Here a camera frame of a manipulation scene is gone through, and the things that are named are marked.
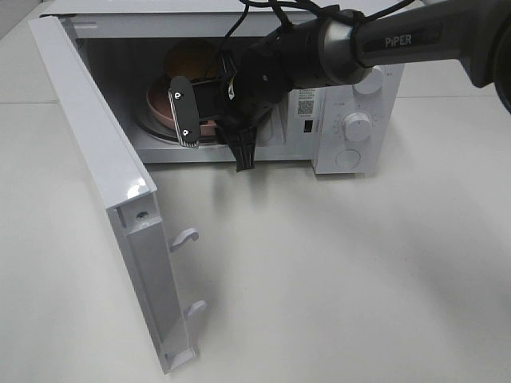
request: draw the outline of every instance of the dial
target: dial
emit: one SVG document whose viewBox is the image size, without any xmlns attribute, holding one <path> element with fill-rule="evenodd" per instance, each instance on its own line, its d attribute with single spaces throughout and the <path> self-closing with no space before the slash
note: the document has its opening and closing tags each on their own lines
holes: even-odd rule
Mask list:
<svg viewBox="0 0 511 383">
<path fill-rule="evenodd" d="M 344 136 L 348 141 L 364 141 L 370 136 L 372 126 L 371 118 L 367 113 L 352 113 L 343 121 Z"/>
<path fill-rule="evenodd" d="M 370 95 L 378 92 L 383 86 L 383 79 L 385 78 L 384 68 L 375 66 L 369 76 L 358 84 L 353 85 L 355 90 L 360 94 Z"/>
<path fill-rule="evenodd" d="M 358 164 L 360 164 L 360 153 L 354 149 L 348 149 L 343 152 L 340 152 L 337 157 L 335 157 L 335 163 L 343 170 L 353 170 Z"/>
</svg>

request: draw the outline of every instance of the control panel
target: control panel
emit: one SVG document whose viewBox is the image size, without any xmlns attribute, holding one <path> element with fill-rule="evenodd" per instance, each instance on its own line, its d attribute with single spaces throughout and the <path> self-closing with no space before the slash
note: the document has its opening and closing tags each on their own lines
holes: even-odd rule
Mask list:
<svg viewBox="0 0 511 383">
<path fill-rule="evenodd" d="M 403 66 L 376 66 L 356 85 L 326 89 L 313 159 L 317 174 L 375 171 Z"/>
</svg>

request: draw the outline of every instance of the timer knob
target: timer knob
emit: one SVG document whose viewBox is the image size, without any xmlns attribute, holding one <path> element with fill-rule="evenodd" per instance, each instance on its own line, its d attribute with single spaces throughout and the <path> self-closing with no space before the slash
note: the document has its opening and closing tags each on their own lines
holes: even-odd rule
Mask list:
<svg viewBox="0 0 511 383">
<path fill-rule="evenodd" d="M 348 141 L 364 141 L 370 136 L 372 126 L 370 117 L 366 113 L 352 113 L 343 121 L 344 136 Z"/>
<path fill-rule="evenodd" d="M 378 92 L 382 88 L 383 79 L 385 78 L 383 71 L 384 69 L 381 66 L 375 66 L 369 76 L 353 85 L 353 87 L 360 94 L 369 95 Z"/>
</svg>

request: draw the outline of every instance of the open microwave door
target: open microwave door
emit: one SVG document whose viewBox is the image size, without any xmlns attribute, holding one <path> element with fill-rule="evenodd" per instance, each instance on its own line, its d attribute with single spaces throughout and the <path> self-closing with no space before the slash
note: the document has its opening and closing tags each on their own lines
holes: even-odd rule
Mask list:
<svg viewBox="0 0 511 383">
<path fill-rule="evenodd" d="M 190 310 L 184 314 L 172 275 L 172 244 L 166 238 L 156 186 L 63 25 L 65 19 L 52 16 L 30 22 L 55 93 L 117 237 L 160 363 L 168 372 L 196 353 L 188 334 Z"/>
</svg>

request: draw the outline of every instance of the qr code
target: qr code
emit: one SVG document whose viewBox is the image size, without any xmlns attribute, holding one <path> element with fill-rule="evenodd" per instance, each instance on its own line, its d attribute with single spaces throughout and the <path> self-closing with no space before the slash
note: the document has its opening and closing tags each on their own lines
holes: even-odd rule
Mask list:
<svg viewBox="0 0 511 383">
<path fill-rule="evenodd" d="M 312 114 L 314 100 L 298 101 L 298 114 Z"/>
</svg>

